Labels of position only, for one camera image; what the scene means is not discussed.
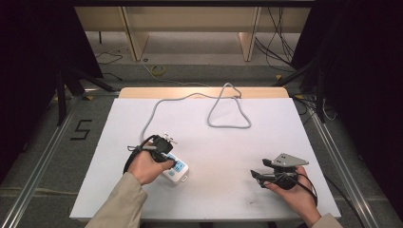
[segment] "white tabletop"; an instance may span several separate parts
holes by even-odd
[[[91,219],[122,176],[130,152],[140,143],[140,132],[155,99],[116,99],[74,208],[73,219]],[[145,137],[165,131],[178,141],[172,153],[189,165],[186,182],[175,185],[159,176],[144,186],[148,199],[142,219],[165,221],[251,221],[297,219],[276,194],[262,189],[250,169],[269,173],[262,159],[286,153],[309,161],[305,166],[318,194],[320,213],[340,217],[323,178],[292,99],[242,99],[249,129],[222,129],[207,125],[213,99],[163,102]],[[246,125],[236,103],[221,100],[212,124]]]

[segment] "black cable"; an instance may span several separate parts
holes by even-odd
[[[332,186],[337,190],[338,193],[340,193],[341,197],[344,198],[344,200],[346,200],[347,204],[349,204],[350,208],[353,210],[355,216],[358,218],[359,224],[361,224],[361,227],[365,228],[364,223],[362,222],[361,217],[359,216],[358,212],[356,211],[355,207],[353,206],[353,204],[351,203],[350,200],[347,199],[346,195],[343,194],[343,192],[341,191],[341,189],[339,189],[337,187],[337,185],[330,179],[328,178],[325,174],[323,174],[323,177],[332,184]]]
[[[269,60],[268,60],[268,57],[273,58],[273,59],[276,59],[276,60],[280,60],[280,61],[282,61],[283,63],[287,64],[288,66],[290,66],[290,63],[288,63],[287,61],[283,60],[281,57],[279,57],[278,55],[276,55],[275,52],[273,52],[272,50],[270,50],[270,49],[268,49],[267,47],[265,47],[265,46],[260,42],[260,40],[259,40],[258,38],[256,38],[256,40],[257,40],[258,43],[261,45],[261,47],[258,45],[258,43],[255,43],[255,46],[258,48],[258,50],[260,50],[263,54],[266,55],[266,62],[267,62],[267,65],[269,65],[269,67],[274,68],[274,69],[277,69],[277,70],[285,71],[285,72],[294,73],[294,71],[291,71],[291,70],[281,69],[281,68],[277,68],[277,67],[275,67],[275,66],[272,66],[272,65],[270,64]]]
[[[302,123],[302,125],[305,125],[309,120],[311,120],[311,118],[314,116],[315,113],[316,113],[316,112],[314,111],[314,112],[311,114],[311,116],[309,116],[309,118],[306,119],[306,121],[304,121],[304,123]]]
[[[288,62],[291,62],[289,56],[292,58],[292,57],[293,57],[293,54],[291,54],[291,52],[294,53],[294,51],[293,51],[293,49],[288,45],[287,41],[285,40],[285,38],[283,37],[283,34],[282,34],[282,22],[283,22],[283,20],[282,20],[282,14],[283,14],[283,8],[278,8],[278,23],[277,23],[277,24],[276,24],[276,22],[275,22],[275,19],[274,19],[274,17],[273,17],[272,12],[270,11],[270,8],[267,8],[267,9],[268,9],[269,15],[270,15],[270,17],[271,17],[271,19],[272,19],[273,25],[274,25],[274,27],[275,27],[275,29],[276,29],[276,30],[275,30],[275,33],[274,33],[274,35],[273,35],[273,37],[272,37],[271,42],[273,41],[275,35],[278,34],[278,37],[279,37],[279,39],[280,39],[280,41],[281,41],[282,50],[283,50],[283,52],[284,52],[284,55],[285,55],[285,57],[287,58]]]
[[[136,158],[136,156],[143,151],[143,147],[145,146],[145,144],[150,141],[151,139],[155,139],[157,136],[156,135],[152,135],[150,137],[148,137],[146,140],[144,140],[140,145],[138,146],[127,146],[127,150],[131,151],[130,156],[128,157],[126,163],[125,163],[125,167],[124,167],[124,173],[127,172],[128,167],[130,166],[130,164],[133,162],[134,158]]]
[[[112,60],[112,61],[110,61],[110,62],[108,62],[108,63],[98,63],[98,64],[100,64],[100,65],[108,65],[108,64],[111,64],[111,63],[113,63],[113,62],[116,62],[116,61],[118,61],[118,60],[124,58],[123,55],[112,54],[112,53],[109,53],[109,52],[102,52],[101,54],[95,56],[95,58],[97,59],[98,57],[100,57],[100,56],[103,55],[103,54],[109,54],[109,55],[112,55],[112,56],[117,56],[117,57],[119,57],[119,58],[117,58],[117,59],[115,59],[115,60]]]
[[[122,79],[122,78],[120,78],[120,77],[118,77],[118,76],[114,75],[113,73],[103,73],[103,74],[106,74],[106,75],[112,75],[113,77],[117,78],[119,81],[123,81],[123,79]]]
[[[312,198],[314,198],[315,206],[317,206],[317,190],[316,190],[316,188],[314,187],[314,184],[311,182],[311,180],[309,180],[309,178],[308,178],[307,176],[305,176],[305,175],[303,175],[303,174],[299,174],[299,173],[297,173],[297,174],[298,174],[298,175],[301,175],[301,176],[304,177],[306,180],[308,180],[308,182],[311,183],[312,189],[313,189],[314,191],[311,191],[309,188],[307,188],[305,185],[303,185],[303,184],[300,183],[299,181],[294,180],[294,179],[292,179],[292,178],[290,178],[290,177],[288,177],[288,176],[286,176],[286,177],[287,177],[288,180],[294,182],[295,184],[297,184],[298,186],[300,186],[301,188],[303,188],[305,191],[307,191],[307,192],[312,196]]]

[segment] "gray floor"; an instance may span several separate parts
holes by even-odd
[[[298,34],[290,34],[289,42],[293,47]],[[125,86],[195,86],[183,83],[203,83],[209,86],[222,86],[226,82],[234,86],[270,86],[276,81],[276,75],[286,76],[289,72],[272,69],[266,58],[254,49],[251,62],[244,62],[240,43],[236,33],[153,33],[149,37],[141,62],[133,62],[127,51],[125,35],[121,33],[105,33],[103,44],[98,44],[98,33],[89,32],[88,38],[96,54],[110,52],[122,54],[123,58],[110,65],[100,65],[104,73],[113,73],[123,78],[118,81],[110,74],[103,79],[114,87]],[[259,34],[261,41],[267,41],[270,34]],[[279,42],[273,49],[282,53]],[[101,63],[107,63],[116,57],[102,55]],[[280,62],[271,61],[271,65],[282,66]],[[165,66],[166,73],[159,78],[149,75],[146,67]],[[300,80],[287,85],[290,94],[298,92]],[[84,227],[79,221],[70,219],[69,212],[74,205],[97,142],[101,136],[108,111],[117,94],[106,94],[95,85],[83,82],[88,89],[87,99],[78,99],[77,106],[67,125],[63,138],[58,143],[48,168],[39,182],[35,195],[19,221],[18,227]],[[299,112],[304,106],[296,103]],[[8,210],[25,186],[30,174],[47,149],[48,142],[57,130],[57,101],[49,103],[48,110],[38,123],[29,140],[27,151],[10,170],[9,175],[0,186],[0,219],[3,220]],[[310,143],[314,148],[322,171],[346,194],[346,188],[339,177],[335,165],[329,155],[325,143],[318,134],[311,114],[300,116]],[[80,120],[91,120],[83,123],[82,128],[89,129],[86,140],[72,141],[71,138],[82,137],[83,132],[75,132]],[[351,170],[365,200],[370,204],[379,227],[403,227],[401,220],[374,181],[365,162],[360,160],[353,142],[340,119],[327,121],[336,145]],[[345,199],[330,184],[336,203],[342,213],[340,223],[344,227],[359,227],[358,220],[349,208]],[[278,227],[297,227],[300,221],[278,221]],[[153,223],[152,227],[198,227],[197,223]],[[264,222],[216,223],[214,227],[267,227]]]

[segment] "wire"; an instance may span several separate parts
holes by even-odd
[[[316,112],[313,111],[312,114],[311,114],[311,116],[309,116],[308,119],[306,119],[306,121],[304,121],[304,122],[302,123],[302,125],[305,125],[305,124],[315,115],[315,113],[316,113]]]
[[[346,200],[347,204],[349,204],[350,208],[353,210],[355,216],[358,218],[359,224],[361,224],[361,227],[365,228],[364,223],[362,222],[361,217],[359,216],[358,212],[356,211],[355,207],[353,206],[353,204],[351,203],[350,200],[347,199],[346,195],[344,195],[344,193],[341,191],[340,188],[337,187],[337,185],[329,178],[327,177],[325,174],[323,174],[323,177],[330,183],[332,184],[332,186],[337,190],[337,192],[341,195],[341,197],[344,198],[344,200]]]
[[[109,53],[109,52],[102,52],[101,54],[96,55],[95,58],[97,59],[98,57],[100,57],[100,56],[103,55],[103,54],[108,54],[108,55],[112,55],[112,56],[117,56],[118,58],[117,58],[117,59],[114,59],[114,60],[112,60],[112,61],[110,61],[110,62],[107,62],[107,63],[98,63],[98,64],[100,64],[100,65],[108,65],[108,64],[114,63],[114,62],[116,62],[116,61],[118,61],[118,60],[124,58],[123,55],[112,54],[112,53]]]
[[[119,81],[123,81],[123,79],[122,79],[122,78],[120,78],[120,77],[118,77],[118,76],[114,75],[113,73],[103,73],[103,74],[106,74],[106,75],[112,75],[113,77],[117,78]]]
[[[179,84],[179,85],[183,85],[183,86],[185,86],[185,85],[199,85],[199,86],[210,87],[210,85],[201,84],[201,83],[181,83],[181,82],[176,82],[176,81],[171,81],[171,80],[158,79],[153,75],[153,73],[148,69],[148,67],[145,66],[145,64],[142,63],[142,65],[148,71],[148,73],[151,75],[151,77],[153,77],[156,81],[159,81],[159,82],[174,83],[174,84]]]
[[[162,100],[159,100],[159,101],[154,105],[154,108],[153,108],[153,110],[152,110],[152,112],[151,112],[151,115],[150,115],[150,117],[148,118],[148,121],[146,122],[144,128],[142,129],[142,131],[141,131],[141,133],[140,133],[140,142],[143,142],[143,141],[144,141],[144,133],[145,133],[146,129],[148,128],[148,126],[151,124],[151,121],[152,121],[152,119],[154,118],[155,112],[156,112],[157,107],[158,107],[158,105],[159,105],[160,103],[162,103],[162,102],[177,102],[177,101],[182,101],[182,100],[184,100],[184,99],[186,99],[186,98],[189,98],[189,97],[191,97],[191,96],[194,96],[194,95],[202,95],[202,96],[207,97],[207,98],[217,99],[216,102],[214,103],[213,107],[211,108],[211,110],[210,110],[210,112],[209,112],[209,114],[208,114],[208,117],[207,117],[207,124],[208,124],[210,127],[215,127],[215,128],[237,128],[237,129],[247,129],[247,128],[250,128],[250,127],[252,126],[252,123],[251,123],[251,121],[249,120],[249,118],[246,116],[246,114],[243,112],[243,110],[242,110],[242,108],[241,108],[241,106],[240,106],[240,102],[238,101],[238,98],[237,98],[237,97],[222,97],[222,92],[225,90],[225,88],[226,88],[227,86],[231,86],[233,89],[235,89],[235,90],[239,93],[239,98],[241,97],[241,92],[240,92],[238,89],[236,89],[233,85],[231,85],[231,84],[229,84],[229,83],[226,83],[226,84],[222,87],[219,97],[212,97],[212,96],[208,96],[208,95],[205,95],[205,94],[202,94],[202,93],[192,93],[192,94],[189,94],[189,95],[187,95],[187,96],[185,96],[185,97],[182,97],[182,98],[177,98],[177,99],[162,99]],[[239,109],[239,111],[240,111],[240,114],[241,114],[242,117],[248,122],[248,125],[236,126],[236,125],[213,125],[213,124],[211,124],[211,123],[210,123],[211,114],[212,114],[213,110],[215,109],[215,107],[216,107],[216,105],[217,105],[217,103],[219,102],[220,99],[234,99],[234,101],[237,103],[237,106],[238,106],[238,109]]]
[[[277,24],[276,24],[276,22],[275,22],[275,19],[274,19],[274,17],[273,17],[272,12],[270,11],[270,8],[267,8],[267,9],[268,9],[269,14],[270,14],[270,17],[271,17],[271,19],[272,19],[273,25],[274,25],[274,27],[275,27],[275,29],[276,29],[276,30],[275,30],[275,34],[273,35],[271,42],[273,41],[273,39],[274,39],[274,37],[275,37],[275,35],[276,35],[276,33],[277,33],[277,34],[278,34],[278,37],[280,38],[280,41],[281,41],[281,45],[282,45],[282,49],[283,49],[283,51],[284,51],[284,55],[285,55],[285,57],[287,58],[287,60],[288,60],[289,62],[291,62],[290,58],[291,58],[291,59],[293,58],[294,51],[293,51],[293,49],[288,45],[287,41],[285,40],[285,36],[284,36],[283,33],[282,33],[282,24],[283,24],[282,14],[283,14],[283,12],[284,12],[284,8],[278,8],[278,23],[277,23]]]
[[[325,104],[326,104],[326,100],[323,101],[323,107],[322,107],[322,108],[323,108],[323,113],[325,114],[326,118],[327,118],[329,121],[334,121],[334,120],[336,119],[336,117],[337,117],[337,113],[335,112],[335,116],[334,116],[333,118],[330,118],[330,117],[328,116],[328,114],[326,113]]]
[[[266,62],[269,65],[269,67],[274,68],[274,69],[278,69],[278,70],[282,70],[282,71],[285,71],[285,72],[294,73],[294,71],[291,71],[291,70],[281,69],[281,68],[277,68],[275,66],[272,66],[270,64],[270,62],[269,62],[269,59],[268,59],[269,57],[272,58],[272,59],[280,60],[284,64],[292,67],[289,62],[285,61],[280,56],[278,56],[275,52],[273,52],[271,49],[269,49],[270,44],[269,44],[268,47],[266,47],[264,44],[261,43],[261,41],[258,38],[255,38],[255,39],[256,39],[256,41],[258,41],[257,43],[255,43],[255,46],[258,48],[258,50],[260,50],[263,54],[266,55]]]

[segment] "jacket sleeve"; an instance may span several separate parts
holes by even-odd
[[[342,228],[342,226],[331,214],[326,214],[312,228]]]
[[[146,198],[147,194],[136,178],[124,173],[86,227],[138,227]]]

